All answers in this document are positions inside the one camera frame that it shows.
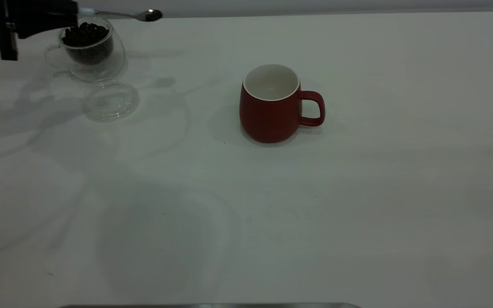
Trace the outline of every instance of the white tabletop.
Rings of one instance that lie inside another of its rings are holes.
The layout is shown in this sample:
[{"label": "white tabletop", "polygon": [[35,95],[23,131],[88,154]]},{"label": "white tabletop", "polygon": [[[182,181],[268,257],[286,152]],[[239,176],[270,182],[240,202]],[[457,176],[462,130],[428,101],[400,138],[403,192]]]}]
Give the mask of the white tabletop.
[{"label": "white tabletop", "polygon": [[[0,307],[493,306],[493,12],[112,23],[123,121],[82,115],[53,31],[0,61]],[[321,127],[241,131],[268,62]]]}]

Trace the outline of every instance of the metal spoon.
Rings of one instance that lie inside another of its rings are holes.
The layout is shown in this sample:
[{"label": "metal spoon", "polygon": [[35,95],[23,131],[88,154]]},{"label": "metal spoon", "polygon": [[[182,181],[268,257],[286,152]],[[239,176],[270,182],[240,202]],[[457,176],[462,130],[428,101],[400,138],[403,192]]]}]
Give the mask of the metal spoon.
[{"label": "metal spoon", "polygon": [[106,12],[106,11],[99,11],[90,8],[80,8],[80,14],[115,15],[115,16],[134,18],[139,21],[156,21],[163,17],[163,12],[154,9],[149,9],[144,12],[139,12],[138,14],[125,14],[122,12]]}]

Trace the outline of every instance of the coffee beans in jar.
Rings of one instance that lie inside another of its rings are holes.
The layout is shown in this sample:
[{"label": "coffee beans in jar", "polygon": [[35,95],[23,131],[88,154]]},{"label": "coffee beans in jar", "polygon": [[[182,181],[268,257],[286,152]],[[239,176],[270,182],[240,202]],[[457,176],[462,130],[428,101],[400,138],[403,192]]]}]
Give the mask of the coffee beans in jar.
[{"label": "coffee beans in jar", "polygon": [[111,37],[107,37],[108,33],[110,30],[104,26],[82,23],[78,27],[66,29],[62,42],[69,47],[78,47],[65,48],[74,61],[84,65],[96,65],[104,62],[113,51],[113,41]]}]

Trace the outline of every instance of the clear glass jar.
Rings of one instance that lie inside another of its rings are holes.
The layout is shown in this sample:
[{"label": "clear glass jar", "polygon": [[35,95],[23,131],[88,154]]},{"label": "clear glass jar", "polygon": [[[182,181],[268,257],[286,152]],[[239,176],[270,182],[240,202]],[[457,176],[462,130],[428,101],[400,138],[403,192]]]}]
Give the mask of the clear glass jar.
[{"label": "clear glass jar", "polygon": [[65,68],[84,81],[93,82],[104,78],[112,78],[119,74],[125,63],[125,48],[119,35],[109,21],[95,16],[78,19],[78,25],[83,23],[96,24],[108,29],[108,34],[102,40],[84,47],[66,45],[62,38],[66,29],[59,31],[58,44],[45,50],[47,62],[57,68]]}]

